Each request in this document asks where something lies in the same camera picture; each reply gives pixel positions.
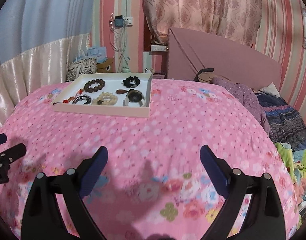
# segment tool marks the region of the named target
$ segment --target white tray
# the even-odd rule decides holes
[[[129,88],[123,85],[123,80],[129,76],[136,76],[141,83],[134,89],[139,90],[145,96],[145,106],[140,107],[139,103],[129,103],[124,106],[126,94],[117,95],[116,90]],[[103,105],[84,105],[84,101],[79,101],[76,104],[72,102],[63,104],[62,101],[75,96],[76,92],[85,86],[85,83],[92,79],[103,79],[105,87],[93,93],[83,92],[81,95],[88,95],[91,99],[97,98],[102,92],[110,92],[118,97],[118,101],[114,106]],[[103,115],[117,115],[129,117],[149,117],[150,115],[150,98],[152,87],[152,74],[147,73],[96,73],[79,76],[75,81],[69,84],[52,102],[53,109],[60,112],[82,113],[82,114],[103,114]]]

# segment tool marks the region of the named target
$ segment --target green blanket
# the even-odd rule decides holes
[[[275,143],[275,146],[294,183],[297,202],[301,204],[306,201],[306,150],[293,152],[287,143]]]

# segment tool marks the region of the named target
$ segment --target bag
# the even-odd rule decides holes
[[[73,62],[79,61],[83,58],[89,58],[89,57],[86,57],[85,52],[83,50],[79,50],[78,53],[75,55],[75,59],[73,60]]]
[[[83,51],[82,53],[84,54],[82,59],[77,60],[76,56],[74,62],[68,63],[66,81],[74,81],[80,75],[97,73],[96,58],[86,57]]]
[[[87,50],[88,57],[95,57],[97,63],[103,63],[107,60],[106,47],[90,47]]]

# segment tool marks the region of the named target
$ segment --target black clamp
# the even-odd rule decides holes
[[[4,133],[0,134],[0,145],[6,143],[7,137]],[[0,153],[0,184],[7,183],[8,170],[10,165],[26,154],[26,147],[19,143]]]
[[[226,240],[242,206],[244,196],[252,194],[250,206],[240,232],[228,239],[285,240],[282,205],[273,179],[245,175],[231,169],[205,145],[200,157],[216,191],[226,199],[216,219],[201,240]],[[37,174],[27,198],[22,220],[22,240],[106,240],[88,213],[82,198],[89,195],[108,159],[103,146],[77,169],[60,176]],[[80,238],[68,233],[55,194],[62,194]]]

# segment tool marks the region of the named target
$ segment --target blanket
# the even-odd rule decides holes
[[[265,112],[251,88],[243,84],[234,84],[220,77],[212,78],[212,83],[224,87],[229,91],[255,117],[264,131],[269,134],[270,126],[266,119]]]
[[[306,149],[292,151],[287,143],[275,143],[275,146],[294,183],[300,212],[306,202]]]
[[[266,94],[257,95],[263,107],[271,132],[270,139],[276,143],[287,143],[295,151],[306,145],[306,126],[300,113],[288,105],[283,98],[275,98]]]
[[[20,142],[27,148],[9,170],[9,182],[0,185],[1,215],[17,236],[36,174],[63,174],[101,145],[108,149],[108,163],[83,202],[107,239],[143,240],[157,234],[200,239],[224,203],[201,164],[204,144],[245,174],[270,173],[287,238],[294,231],[299,221],[296,195],[277,149],[223,87],[154,79],[150,117],[130,118],[55,112],[50,103],[67,85],[37,89],[0,129],[8,137],[0,152]],[[57,200],[68,231],[76,235],[64,199]],[[249,203],[246,196],[230,235],[239,232]]]

